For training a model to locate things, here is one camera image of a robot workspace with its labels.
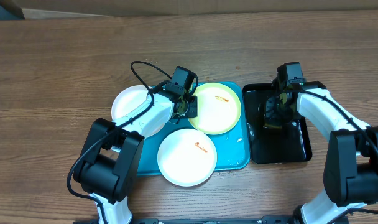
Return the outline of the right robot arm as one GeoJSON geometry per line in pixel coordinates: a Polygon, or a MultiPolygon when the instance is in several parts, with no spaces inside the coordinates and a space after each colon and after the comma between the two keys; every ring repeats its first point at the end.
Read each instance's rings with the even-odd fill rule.
{"type": "Polygon", "coordinates": [[[308,119],[328,140],[324,189],[300,206],[292,223],[348,223],[354,212],[378,215],[366,205],[378,202],[378,126],[344,109],[320,82],[274,80],[265,101],[267,127],[308,119]]]}

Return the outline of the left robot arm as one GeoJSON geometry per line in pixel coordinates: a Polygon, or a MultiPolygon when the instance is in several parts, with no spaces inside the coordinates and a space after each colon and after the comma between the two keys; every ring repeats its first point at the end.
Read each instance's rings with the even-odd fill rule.
{"type": "Polygon", "coordinates": [[[127,115],[90,127],[79,158],[69,170],[68,191],[94,201],[95,223],[130,223],[127,196],[137,175],[144,141],[171,119],[197,114],[196,85],[163,81],[146,88],[146,99],[127,115]]]}

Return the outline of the lime green plate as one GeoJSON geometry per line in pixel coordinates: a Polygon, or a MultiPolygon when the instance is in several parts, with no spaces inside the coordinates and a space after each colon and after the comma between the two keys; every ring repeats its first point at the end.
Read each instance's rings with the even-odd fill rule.
{"type": "Polygon", "coordinates": [[[197,130],[210,135],[223,134],[235,127],[241,117],[241,102],[232,88],[222,83],[205,83],[196,88],[198,115],[189,118],[197,130]]]}

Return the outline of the green yellow sponge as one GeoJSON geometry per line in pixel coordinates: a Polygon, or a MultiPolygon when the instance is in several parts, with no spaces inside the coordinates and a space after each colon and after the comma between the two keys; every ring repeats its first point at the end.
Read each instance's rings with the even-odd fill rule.
{"type": "Polygon", "coordinates": [[[281,129],[283,124],[279,120],[268,119],[264,121],[263,126],[269,129],[281,129]]]}

